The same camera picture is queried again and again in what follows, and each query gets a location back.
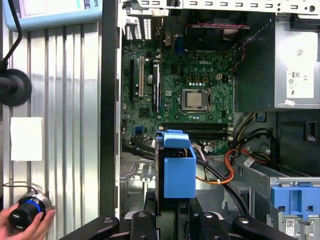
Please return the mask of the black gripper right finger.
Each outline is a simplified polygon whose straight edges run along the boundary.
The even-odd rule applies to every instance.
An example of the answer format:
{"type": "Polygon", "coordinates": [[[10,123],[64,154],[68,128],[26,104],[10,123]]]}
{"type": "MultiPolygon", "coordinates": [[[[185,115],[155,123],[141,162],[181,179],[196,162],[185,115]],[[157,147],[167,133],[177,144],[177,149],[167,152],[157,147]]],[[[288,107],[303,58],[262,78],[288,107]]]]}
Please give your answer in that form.
{"type": "Polygon", "coordinates": [[[174,200],[176,240],[283,240],[284,233],[249,216],[229,224],[216,213],[202,211],[197,199],[174,200]]]}

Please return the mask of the person hand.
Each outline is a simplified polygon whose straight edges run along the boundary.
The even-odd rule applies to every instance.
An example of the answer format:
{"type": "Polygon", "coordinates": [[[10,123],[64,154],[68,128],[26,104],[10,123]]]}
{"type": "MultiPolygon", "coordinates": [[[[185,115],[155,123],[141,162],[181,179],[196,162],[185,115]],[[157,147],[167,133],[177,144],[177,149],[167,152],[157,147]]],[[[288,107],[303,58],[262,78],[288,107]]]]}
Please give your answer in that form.
{"type": "Polygon", "coordinates": [[[13,210],[17,209],[18,203],[9,208],[3,209],[0,212],[0,239],[1,240],[43,240],[50,230],[50,227],[55,218],[55,210],[51,209],[47,212],[44,219],[43,213],[40,212],[36,215],[31,225],[24,231],[9,235],[8,218],[13,210]]]}

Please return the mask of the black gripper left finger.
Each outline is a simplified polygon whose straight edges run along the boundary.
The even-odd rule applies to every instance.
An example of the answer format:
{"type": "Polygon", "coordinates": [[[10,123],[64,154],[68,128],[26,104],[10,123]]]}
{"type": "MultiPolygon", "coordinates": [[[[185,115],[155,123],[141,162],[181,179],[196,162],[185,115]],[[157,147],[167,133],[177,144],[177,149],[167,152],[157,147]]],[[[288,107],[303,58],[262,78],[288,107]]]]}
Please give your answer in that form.
{"type": "Polygon", "coordinates": [[[72,231],[63,240],[157,240],[156,194],[147,192],[143,210],[133,211],[122,220],[99,216],[72,231]]]}

